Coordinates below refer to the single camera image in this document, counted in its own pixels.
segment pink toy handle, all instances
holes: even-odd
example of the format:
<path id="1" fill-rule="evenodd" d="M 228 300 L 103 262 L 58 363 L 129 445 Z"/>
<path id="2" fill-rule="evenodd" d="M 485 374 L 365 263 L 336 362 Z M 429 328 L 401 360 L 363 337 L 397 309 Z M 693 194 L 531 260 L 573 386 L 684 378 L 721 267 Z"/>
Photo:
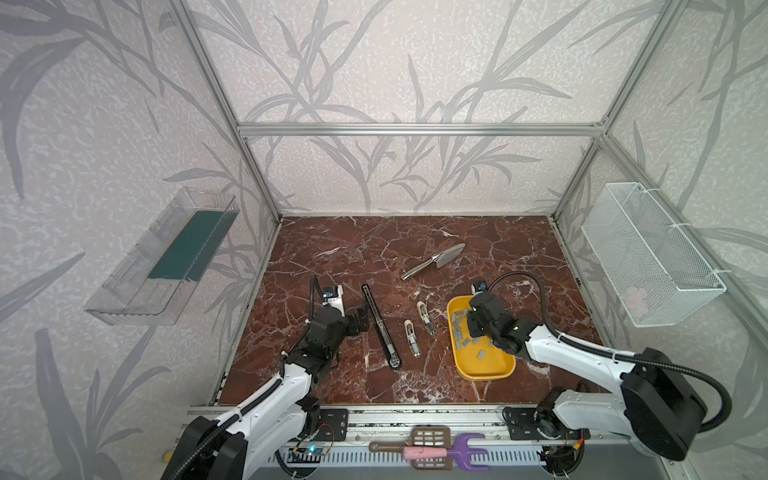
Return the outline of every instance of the pink toy handle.
<path id="1" fill-rule="evenodd" d="M 448 449 L 439 447 L 403 447 L 402 457 L 405 460 L 424 460 L 426 458 L 444 458 L 448 456 Z"/>

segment transparent shelf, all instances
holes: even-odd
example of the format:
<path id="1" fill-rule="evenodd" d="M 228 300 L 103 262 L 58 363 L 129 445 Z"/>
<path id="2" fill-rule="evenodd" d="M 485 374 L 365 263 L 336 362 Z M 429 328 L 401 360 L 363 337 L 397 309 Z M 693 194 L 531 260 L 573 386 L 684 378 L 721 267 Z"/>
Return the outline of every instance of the transparent shelf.
<path id="1" fill-rule="evenodd" d="M 239 212 L 232 194 L 182 188 L 85 311 L 110 325 L 174 325 Z"/>
<path id="2" fill-rule="evenodd" d="M 639 183 L 606 184 L 581 229 L 636 326 L 679 323 L 726 289 Z"/>

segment trowel blade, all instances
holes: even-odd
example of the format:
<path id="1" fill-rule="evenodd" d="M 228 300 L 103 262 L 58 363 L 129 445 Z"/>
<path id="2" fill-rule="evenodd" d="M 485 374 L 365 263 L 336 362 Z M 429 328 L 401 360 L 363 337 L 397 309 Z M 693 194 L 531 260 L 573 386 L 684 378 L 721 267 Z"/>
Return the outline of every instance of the trowel blade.
<path id="1" fill-rule="evenodd" d="M 456 257 L 458 257 L 462 250 L 464 250 L 464 243 L 460 243 L 459 245 L 454 245 L 453 247 L 444 250 L 440 252 L 440 257 L 437 257 L 435 259 L 435 265 L 437 265 L 438 268 L 442 267 L 443 265 L 446 265 L 447 263 L 454 260 Z"/>

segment aluminum frame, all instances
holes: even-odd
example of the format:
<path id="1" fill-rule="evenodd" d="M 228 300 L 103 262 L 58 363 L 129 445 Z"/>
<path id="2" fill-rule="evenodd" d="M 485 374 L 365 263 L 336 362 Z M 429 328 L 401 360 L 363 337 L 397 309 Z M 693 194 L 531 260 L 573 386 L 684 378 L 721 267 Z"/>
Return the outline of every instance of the aluminum frame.
<path id="1" fill-rule="evenodd" d="M 272 249 L 275 247 L 275 243 L 277 243 L 277 236 L 280 233 L 280 228 L 283 227 L 283 221 L 280 220 L 280 222 L 277 223 L 277 226 L 275 227 L 275 230 L 270 235 L 270 241 L 267 243 L 267 249 L 266 251 L 271 254 Z M 264 255 L 261 260 L 261 264 L 259 265 L 259 272 L 258 274 L 253 278 L 253 285 L 250 287 L 250 291 L 248 292 L 248 301 L 245 304 L 245 307 L 240 311 L 240 315 L 237 317 L 237 324 L 235 325 L 235 334 L 232 336 L 232 342 L 230 342 L 229 345 L 227 345 L 227 360 L 222 362 L 219 365 L 219 368 L 216 371 L 216 376 L 214 377 L 214 384 L 211 387 L 210 395 L 208 398 L 210 399 L 208 401 L 208 405 L 212 406 L 216 403 L 219 396 L 219 391 L 221 390 L 221 383 L 223 382 L 224 374 L 226 372 L 230 371 L 230 368 L 232 366 L 232 362 L 235 360 L 235 354 L 237 354 L 237 347 L 240 345 L 240 339 L 243 338 L 243 331 L 245 331 L 245 327 L 248 324 L 248 317 L 250 316 L 250 309 L 253 307 L 254 302 L 256 301 L 256 295 L 259 293 L 259 286 L 261 285 L 261 280 L 264 278 L 264 274 L 266 272 L 267 266 L 270 264 L 270 255 Z"/>
<path id="2" fill-rule="evenodd" d="M 595 137 L 599 124 L 391 124 L 391 123 L 242 123 L 243 137 L 358 137 L 358 136 L 463 136 L 463 137 Z"/>
<path id="3" fill-rule="evenodd" d="M 321 409 L 348 409 L 347 440 L 334 442 L 334 446 L 366 445 L 371 440 L 407 439 L 417 425 L 445 425 L 451 433 L 461 434 L 480 432 L 485 440 L 478 440 L 473 445 L 551 445 L 552 440 L 511 440 L 502 410 L 504 407 L 535 407 L 534 403 L 464 403 L 464 404 L 363 404 L 363 405 L 328 405 Z M 199 415 L 213 419 L 229 412 L 231 407 L 192 407 L 187 410 L 184 423 L 189 423 Z M 590 444 L 627 444 L 626 436 L 610 432 L 591 430 Z"/>
<path id="4" fill-rule="evenodd" d="M 168 10 L 174 23 L 181 30 L 184 40 L 187 43 L 187 47 L 189 47 L 192 52 L 192 57 L 194 58 L 195 63 L 197 63 L 197 67 L 200 69 L 200 73 L 202 73 L 210 93 L 214 96 L 214 100 L 221 112 L 227 130 L 232 135 L 235 148 L 245 160 L 248 173 L 256 182 L 259 192 L 261 192 L 264 197 L 264 201 L 266 201 L 266 205 L 269 207 L 270 215 L 274 221 L 279 222 L 283 216 L 280 214 L 280 210 L 277 208 L 277 203 L 272 197 L 270 189 L 266 185 L 266 181 L 261 174 L 261 170 L 259 170 L 259 166 L 256 163 L 256 159 L 253 157 L 253 153 L 248 148 L 243 137 L 241 137 L 237 131 L 237 119 L 235 118 L 234 111 L 227 100 L 227 96 L 224 94 L 221 82 L 214 69 L 214 64 L 208 57 L 208 53 L 205 51 L 200 32 L 197 30 L 197 26 L 192 19 L 192 12 L 187 7 L 187 3 L 184 0 L 166 0 L 166 3 L 169 6 Z"/>
<path id="5" fill-rule="evenodd" d="M 615 349 L 616 343 L 614 342 L 613 336 L 608 333 L 605 317 L 603 317 L 602 311 L 598 308 L 598 303 L 595 301 L 594 296 L 592 295 L 592 290 L 587 288 L 586 282 L 582 280 L 585 278 L 585 275 L 584 272 L 581 271 L 581 267 L 576 261 L 576 256 L 568 246 L 568 242 L 565 241 L 565 238 L 560 231 L 560 226 L 557 224 L 557 222 L 549 217 L 549 224 L 554 231 L 554 237 L 560 244 L 560 250 L 563 251 L 565 262 L 568 264 L 568 268 L 571 269 L 571 275 L 573 275 L 574 279 L 576 280 L 576 286 L 581 293 L 581 298 L 584 299 L 584 304 L 587 306 L 587 310 L 589 310 L 589 315 L 592 317 L 592 323 L 594 324 L 594 328 L 598 331 L 600 340 L 604 346 Z"/>
<path id="6" fill-rule="evenodd" d="M 613 127 L 616 120 L 621 115 L 621 112 L 627 106 L 632 93 L 637 89 L 640 84 L 640 80 L 645 76 L 645 72 L 648 70 L 653 60 L 661 50 L 664 42 L 670 36 L 670 33 L 674 30 L 677 21 L 680 20 L 680 16 L 683 14 L 683 10 L 688 4 L 689 0 L 667 0 L 667 3 L 661 8 L 658 17 L 651 27 L 648 38 L 634 59 L 632 66 L 630 67 L 627 76 L 624 77 L 619 91 L 616 93 L 614 100 L 611 102 L 611 106 L 608 107 L 608 111 L 602 119 L 601 132 L 592 139 L 590 148 L 584 153 L 574 175 L 565 187 L 563 194 L 560 197 L 557 205 L 554 207 L 554 218 L 557 220 L 563 213 L 563 209 L 568 201 L 571 200 L 574 193 L 581 184 L 581 181 L 587 175 L 587 172 L 592 167 L 592 162 L 597 154 L 597 137 L 609 132 Z"/>
<path id="7" fill-rule="evenodd" d="M 603 117 L 603 133 L 607 133 L 611 130 L 611 127 L 613 127 L 614 123 L 616 123 L 616 120 L 621 115 L 621 112 L 627 106 L 631 95 L 637 89 L 637 86 L 640 84 L 640 81 L 643 76 L 645 76 L 648 68 L 664 46 L 664 43 L 666 43 L 667 38 L 669 38 L 674 30 L 677 21 L 680 20 L 680 16 L 683 14 L 686 5 L 688 5 L 688 1 L 689 0 L 667 0 L 667 3 L 661 8 L 659 15 L 656 17 L 654 26 L 650 29 L 648 39 L 640 50 L 640 53 L 637 54 L 627 76 L 619 87 L 618 93 L 616 93 L 616 97 L 611 102 L 611 106 L 608 107 L 608 111 Z"/>
<path id="8" fill-rule="evenodd" d="M 608 155 L 613 158 L 614 163 L 632 180 L 636 181 L 650 190 L 650 194 L 661 205 L 661 207 L 672 217 L 675 223 L 682 223 L 680 226 L 683 233 L 690 242 L 701 253 L 702 257 L 717 270 L 729 270 L 720 256 L 712 251 L 707 242 L 697 232 L 696 228 L 690 225 L 685 216 L 667 199 L 667 197 L 657 189 L 655 183 L 647 176 L 644 170 L 639 168 L 632 160 L 631 155 L 609 134 L 604 134 L 598 140 L 598 143 L 604 147 Z M 760 304 L 752 297 L 749 290 L 732 273 L 719 273 L 720 279 L 726 286 L 726 291 L 722 297 L 728 303 L 736 317 L 741 321 L 744 327 L 752 333 L 766 348 L 768 348 L 768 318 L 760 307 Z"/>

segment clear plastic container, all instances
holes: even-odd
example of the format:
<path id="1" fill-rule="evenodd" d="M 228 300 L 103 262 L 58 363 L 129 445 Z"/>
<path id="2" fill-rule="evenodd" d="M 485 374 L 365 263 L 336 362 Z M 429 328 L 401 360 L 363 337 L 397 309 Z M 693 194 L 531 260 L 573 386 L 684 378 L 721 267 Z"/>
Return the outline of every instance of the clear plastic container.
<path id="1" fill-rule="evenodd" d="M 174 325 L 239 212 L 232 194 L 183 187 L 85 311 L 110 325 Z"/>

